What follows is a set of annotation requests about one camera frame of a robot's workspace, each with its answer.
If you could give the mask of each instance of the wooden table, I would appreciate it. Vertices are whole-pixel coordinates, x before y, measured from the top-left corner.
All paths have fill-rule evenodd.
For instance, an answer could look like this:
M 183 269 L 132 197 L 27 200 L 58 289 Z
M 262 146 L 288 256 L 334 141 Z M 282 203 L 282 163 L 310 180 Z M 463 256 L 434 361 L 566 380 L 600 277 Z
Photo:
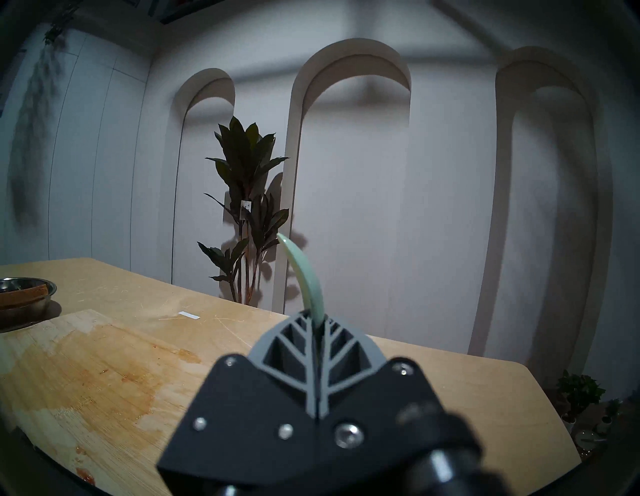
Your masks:
M 99 339 L 107 337 L 107 327 L 109 335 L 117 336 L 117 345 L 103 339 L 95 348 L 94 353 L 100 355 L 98 358 L 80 357 L 93 346 L 83 344 L 84 341 L 77 341 L 76 348 L 66 349 L 69 361 L 86 360 L 87 364 L 82 365 L 86 368 L 79 370 L 79 375 L 69 376 L 69 384 L 64 385 L 67 394 L 83 398 L 82 405 L 66 405 L 66 409 L 61 410 L 49 408 L 47 404 L 31 404 L 26 399 L 30 391 L 38 396 L 46 392 L 47 387 L 52 387 L 47 384 L 46 373 L 41 374 L 39 380 L 29 379 L 29 374 L 33 373 L 33 360 L 42 368 L 53 367 L 51 347 L 41 344 L 42 349 L 49 351 L 28 356 L 22 348 L 39 338 L 27 338 L 28 333 L 24 331 L 0 335 L 0 339 L 8 339 L 6 343 L 12 342 L 12 346 L 20 348 L 15 356 L 10 356 L 13 352 L 9 351 L 0 353 L 0 360 L 4 360 L 0 363 L 0 399 L 4 403 L 4 415 L 71 471 L 78 472 L 79 463 L 93 467 L 97 470 L 96 485 L 113 494 L 137 495 L 147 493 L 147 490 L 149 494 L 166 493 L 154 463 L 211 365 L 221 355 L 247 354 L 261 334 L 285 319 L 280 314 L 159 282 L 92 259 L 3 266 L 0 276 L 40 277 L 58 285 L 53 300 L 61 305 L 61 317 L 52 321 L 55 326 L 47 328 L 52 335 L 63 332 L 66 325 L 75 323 L 76 328 L 85 325 L 78 320 L 80 317 L 70 314 L 91 309 L 107 317 L 104 319 L 94 312 L 79 314 L 83 319 L 92 319 L 91 325 L 99 328 L 96 332 L 92 328 L 83 331 L 94 336 L 91 342 L 100 343 Z M 198 315 L 200 319 L 178 315 L 180 311 Z M 485 448 L 484 466 L 500 472 L 515 494 L 531 493 L 580 463 L 563 423 L 524 366 L 378 337 L 373 339 L 385 356 L 408 356 L 420 364 L 444 407 L 466 417 L 478 435 Z M 123 367 L 132 370 L 137 361 L 142 360 L 133 352 L 125 352 L 134 349 L 127 348 L 127 343 L 133 346 L 134 341 L 135 346 L 146 347 L 157 355 L 157 358 L 153 357 L 157 360 L 154 363 L 163 364 L 163 370 L 170 370 L 169 376 L 174 383 L 163 389 L 170 394 L 160 397 L 155 394 L 156 388 L 152 391 L 155 395 L 150 396 L 148 384 L 156 379 L 154 372 L 145 369 L 147 389 L 131 389 L 133 399 L 127 400 L 139 409 L 134 408 L 133 413 L 122 411 L 119 415 L 124 413 L 124 416 L 117 418 L 119 428 L 128 430 L 128 434 L 118 436 L 110 428 L 107 439 L 98 427 L 101 422 L 111 420 L 105 412 L 97 411 L 100 402 L 94 401 L 98 397 L 96 391 L 103 398 L 133 387 L 128 385 L 131 376 L 127 379 L 128 372 L 122 370 Z M 115 353 L 110 351 L 110 346 L 120 346 L 118 349 L 123 351 Z M 109 371 L 102 375 L 105 371 L 98 371 L 98 368 L 104 365 L 92 365 L 92 361 L 107 360 L 105 356 L 109 363 L 120 368 L 120 372 Z M 20 363 L 26 363 L 26 360 L 32 362 L 29 369 L 24 367 L 22 370 Z M 116 396 L 118 400 L 124 397 L 119 392 Z M 147 403 L 142 407 L 136 402 Z M 81 412 L 83 418 L 75 418 L 77 412 Z M 155 424 L 155 430 L 150 431 L 149 424 Z M 149 437 L 149 432 L 157 435 Z M 91 444 L 89 454 L 82 443 Z M 145 472 L 146 481 L 117 474 L 120 470 L 130 470 L 127 464 L 132 463 L 121 458 L 119 454 L 122 453 L 140 464 L 142 468 L 138 467 L 138 470 Z

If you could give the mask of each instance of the bolt head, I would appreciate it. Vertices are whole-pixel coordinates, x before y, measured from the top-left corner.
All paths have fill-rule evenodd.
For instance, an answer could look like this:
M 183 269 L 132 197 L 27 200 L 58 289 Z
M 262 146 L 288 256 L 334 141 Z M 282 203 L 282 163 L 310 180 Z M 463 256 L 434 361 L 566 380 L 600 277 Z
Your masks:
M 358 426 L 345 422 L 335 428 L 335 443 L 345 449 L 358 447 L 364 441 L 364 432 Z
M 278 437 L 280 439 L 289 439 L 293 436 L 293 426 L 291 424 L 282 424 L 278 428 Z
M 394 366 L 391 367 L 391 369 L 397 374 L 400 374 L 401 376 L 410 376 L 413 374 L 413 367 L 404 362 L 398 362 L 394 364 Z
M 207 427 L 207 421 L 204 417 L 198 417 L 193 421 L 193 428 L 197 431 L 203 431 Z

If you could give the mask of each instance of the plant leaf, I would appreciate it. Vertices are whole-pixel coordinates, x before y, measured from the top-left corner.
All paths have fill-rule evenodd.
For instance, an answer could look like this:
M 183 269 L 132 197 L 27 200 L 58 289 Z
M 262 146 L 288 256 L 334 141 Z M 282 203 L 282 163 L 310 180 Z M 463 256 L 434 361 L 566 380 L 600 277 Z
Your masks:
M 275 207 L 276 202 L 273 200 L 273 195 L 271 193 L 269 196 L 264 195 L 264 199 L 266 202 L 266 212 L 264 216 L 270 220 L 273 217 L 273 208 Z
M 221 159 L 210 159 L 216 163 L 216 172 L 222 178 L 227 186 L 231 186 L 235 181 L 237 181 L 237 177 L 231 171 L 231 167 L 226 160 Z
M 260 252 L 261 253 L 266 252 L 269 248 L 271 248 L 272 246 L 276 246 L 278 243 L 279 243 L 278 238 L 272 239 L 270 242 L 268 242 L 262 247 L 262 250 Z
M 244 134 L 244 128 L 235 115 L 231 116 L 231 121 L 229 121 L 229 129 L 233 132 L 241 132 L 242 134 Z
M 225 158 L 227 159 L 229 170 L 231 171 L 231 174 L 235 180 L 242 182 L 244 181 L 244 167 L 242 164 L 242 160 L 240 159 L 236 137 L 231 130 L 227 129 L 221 124 L 220 134 L 220 144 L 222 145 L 222 151 L 225 154 Z
M 275 140 L 275 134 L 267 134 L 256 143 L 253 149 L 253 158 L 258 166 L 267 163 L 271 159 L 271 151 L 273 150 Z
M 240 241 L 237 242 L 234 251 L 231 252 L 231 263 L 235 263 L 237 259 L 240 258 L 240 256 L 242 256 L 242 253 L 244 251 L 244 249 L 246 248 L 246 245 L 249 244 L 249 238 L 246 237 L 244 239 L 241 239 Z
M 288 158 L 289 157 L 278 157 L 276 159 L 272 159 L 272 160 L 268 161 L 265 165 L 260 167 L 260 169 L 256 173 L 256 176 L 260 177 L 260 176 L 266 174 L 268 171 L 273 169 L 276 165 L 279 165 L 279 164 L 283 163 Z
M 251 149 L 255 148 L 255 144 L 260 139 L 260 133 L 258 132 L 258 125 L 254 122 L 249 127 L 246 128 L 244 132 L 246 137 L 249 139 L 249 144 L 251 145 Z
M 211 262 L 213 262 L 213 264 L 216 267 L 218 267 L 219 269 L 225 271 L 226 263 L 225 263 L 224 256 L 222 255 L 220 250 L 218 250 L 218 252 L 220 252 L 220 254 L 218 254 L 218 252 L 215 251 L 215 250 L 217 250 L 217 248 L 207 248 L 200 241 L 198 242 L 198 246 L 202 250 L 202 253 L 204 253 L 206 256 L 208 256 L 209 260 L 211 260 Z
M 227 163 L 226 160 L 223 159 L 215 159 L 213 157 L 205 157 L 206 160 L 213 160 L 214 162 L 222 162 L 224 163 L 227 167 L 229 167 L 229 164 Z
M 262 226 L 260 222 L 256 222 L 253 215 L 249 213 L 248 210 L 244 210 L 246 213 L 246 217 L 249 220 L 249 226 L 251 226 L 251 238 L 253 239 L 253 245 L 257 252 L 260 252 L 262 245 L 264 244 L 264 231 L 262 230 Z
M 231 217 L 233 217 L 234 221 L 236 221 L 236 224 L 240 221 L 240 219 L 236 218 L 236 215 L 230 209 L 226 208 L 221 202 L 217 201 L 213 196 L 211 196 L 208 193 L 205 193 L 205 195 L 207 195 L 209 198 L 212 198 L 213 200 L 215 200 L 218 205 L 220 205 L 222 208 L 224 208 L 224 210 L 226 210 L 228 212 L 228 214 L 231 215 Z
M 278 210 L 274 213 L 271 221 L 269 222 L 269 227 L 266 229 L 267 237 L 270 237 L 271 234 L 274 234 L 274 231 L 277 231 L 280 226 L 282 226 L 287 219 L 289 218 L 289 209 Z

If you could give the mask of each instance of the hanging plant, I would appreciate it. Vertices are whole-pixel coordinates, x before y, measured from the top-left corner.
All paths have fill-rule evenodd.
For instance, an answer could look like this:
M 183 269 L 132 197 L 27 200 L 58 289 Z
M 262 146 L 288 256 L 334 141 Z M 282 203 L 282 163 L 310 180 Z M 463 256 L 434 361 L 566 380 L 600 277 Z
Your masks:
M 215 162 L 218 175 L 229 188 L 229 206 L 208 193 L 205 195 L 231 215 L 237 225 L 238 240 L 232 250 L 224 253 L 219 248 L 208 248 L 200 242 L 198 246 L 222 272 L 222 275 L 211 278 L 228 282 L 234 301 L 248 305 L 256 287 L 260 285 L 260 263 L 267 250 L 277 244 L 275 236 L 278 229 L 289 218 L 288 209 L 274 211 L 273 195 L 267 196 L 254 189 L 267 172 L 287 157 L 271 158 L 275 135 L 261 136 L 255 122 L 244 130 L 240 121 L 232 117 L 229 127 L 220 125 L 220 133 L 216 132 L 215 135 L 225 158 L 206 159 Z
M 44 34 L 45 45 L 53 44 L 56 38 L 64 32 L 67 24 L 73 20 L 74 13 L 78 10 L 81 3 L 82 0 L 71 0 L 63 3 L 59 7 L 59 10 L 51 21 L 51 27 Z

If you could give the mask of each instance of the white paper strip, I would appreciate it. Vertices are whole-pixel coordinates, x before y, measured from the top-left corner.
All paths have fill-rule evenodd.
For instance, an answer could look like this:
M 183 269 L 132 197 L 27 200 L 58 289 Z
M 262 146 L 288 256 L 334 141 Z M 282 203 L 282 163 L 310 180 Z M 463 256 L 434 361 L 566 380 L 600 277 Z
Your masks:
M 189 317 L 190 319 L 193 319 L 193 320 L 199 319 L 197 315 L 190 314 L 189 312 L 178 312 L 178 314 L 184 315 L 185 317 Z

